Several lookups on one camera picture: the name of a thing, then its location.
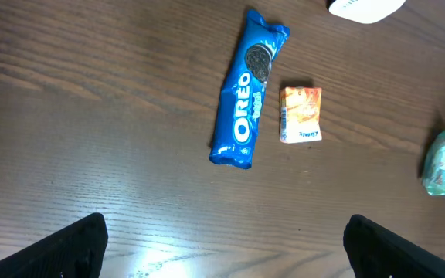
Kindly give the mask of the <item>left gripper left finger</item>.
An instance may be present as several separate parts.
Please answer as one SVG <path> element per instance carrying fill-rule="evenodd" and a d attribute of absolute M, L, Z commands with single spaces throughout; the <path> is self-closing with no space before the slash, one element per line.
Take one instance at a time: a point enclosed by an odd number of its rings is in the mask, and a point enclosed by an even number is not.
<path fill-rule="evenodd" d="M 98 278 L 107 240 L 104 216 L 92 213 L 0 260 L 0 278 Z"/>

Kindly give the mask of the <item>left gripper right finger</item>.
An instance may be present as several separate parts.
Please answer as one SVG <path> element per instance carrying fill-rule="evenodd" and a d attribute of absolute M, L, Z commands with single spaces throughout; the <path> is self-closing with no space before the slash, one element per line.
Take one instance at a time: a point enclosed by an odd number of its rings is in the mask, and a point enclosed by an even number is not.
<path fill-rule="evenodd" d="M 444 259 L 363 215 L 350 218 L 343 246 L 357 277 L 445 277 Z"/>

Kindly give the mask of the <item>orange tissue packet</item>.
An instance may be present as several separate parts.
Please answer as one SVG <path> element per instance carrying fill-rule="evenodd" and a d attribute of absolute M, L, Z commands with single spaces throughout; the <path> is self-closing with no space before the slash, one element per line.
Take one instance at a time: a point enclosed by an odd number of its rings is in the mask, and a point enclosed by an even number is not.
<path fill-rule="evenodd" d="M 285 144 L 321 141 L 320 87 L 284 87 L 280 91 L 280 141 Z"/>

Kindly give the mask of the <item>blue Oreo cookie pack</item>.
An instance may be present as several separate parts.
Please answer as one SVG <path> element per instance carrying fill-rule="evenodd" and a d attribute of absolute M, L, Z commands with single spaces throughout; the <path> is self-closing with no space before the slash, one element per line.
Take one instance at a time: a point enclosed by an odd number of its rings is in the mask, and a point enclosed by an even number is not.
<path fill-rule="evenodd" d="M 290 35 L 255 10 L 246 23 L 220 92 L 209 160 L 242 169 L 252 166 L 260 115 L 272 63 Z"/>

